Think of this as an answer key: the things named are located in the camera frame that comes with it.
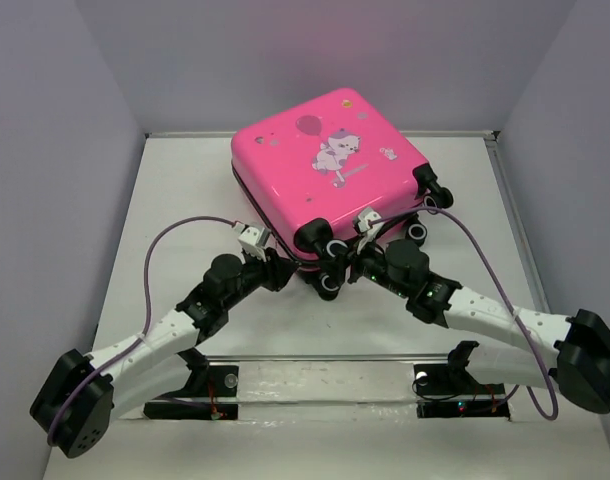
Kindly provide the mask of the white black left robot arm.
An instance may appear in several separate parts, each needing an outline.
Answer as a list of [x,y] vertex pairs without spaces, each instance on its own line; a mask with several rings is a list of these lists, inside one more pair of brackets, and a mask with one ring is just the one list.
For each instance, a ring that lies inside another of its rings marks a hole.
[[267,248],[264,258],[221,254],[202,281],[162,319],[110,347],[82,354],[72,349],[55,362],[30,407],[47,443],[73,459],[93,448],[117,414],[136,378],[178,357],[171,381],[194,395],[206,383],[206,370],[194,361],[196,346],[216,335],[229,312],[259,288],[282,290],[297,270],[294,261]]

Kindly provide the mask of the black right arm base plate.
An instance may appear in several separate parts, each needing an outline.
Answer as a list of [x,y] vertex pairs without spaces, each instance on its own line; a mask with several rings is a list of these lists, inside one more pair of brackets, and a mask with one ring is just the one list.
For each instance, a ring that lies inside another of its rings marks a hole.
[[411,389],[419,419],[511,418],[502,384],[481,384],[446,364],[414,366]]

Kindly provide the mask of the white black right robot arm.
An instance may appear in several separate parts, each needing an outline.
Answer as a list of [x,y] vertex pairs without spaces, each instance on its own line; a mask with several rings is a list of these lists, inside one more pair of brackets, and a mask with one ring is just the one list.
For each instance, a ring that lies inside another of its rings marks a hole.
[[610,329],[596,313],[546,314],[504,305],[442,277],[411,240],[365,246],[350,256],[350,279],[365,277],[405,299],[417,320],[503,343],[486,350],[462,342],[449,354],[447,384],[467,392],[478,383],[553,389],[577,407],[610,412]]

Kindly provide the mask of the pink hard-shell suitcase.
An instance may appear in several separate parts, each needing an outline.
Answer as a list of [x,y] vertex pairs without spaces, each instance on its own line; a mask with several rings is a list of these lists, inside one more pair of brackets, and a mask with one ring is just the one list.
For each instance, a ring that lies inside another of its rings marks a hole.
[[304,225],[328,223],[324,242],[352,244],[365,209],[423,245],[427,229],[417,206],[449,208],[451,191],[426,157],[352,88],[339,88],[242,128],[231,140],[234,177],[299,276],[324,300],[340,290],[321,260],[324,244],[307,245]]

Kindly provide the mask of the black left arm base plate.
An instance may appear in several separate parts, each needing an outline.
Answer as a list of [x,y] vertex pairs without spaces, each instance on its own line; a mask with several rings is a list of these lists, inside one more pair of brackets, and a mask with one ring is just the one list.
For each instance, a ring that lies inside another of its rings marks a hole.
[[234,421],[239,367],[214,365],[192,373],[186,385],[147,402],[143,415],[150,420]]

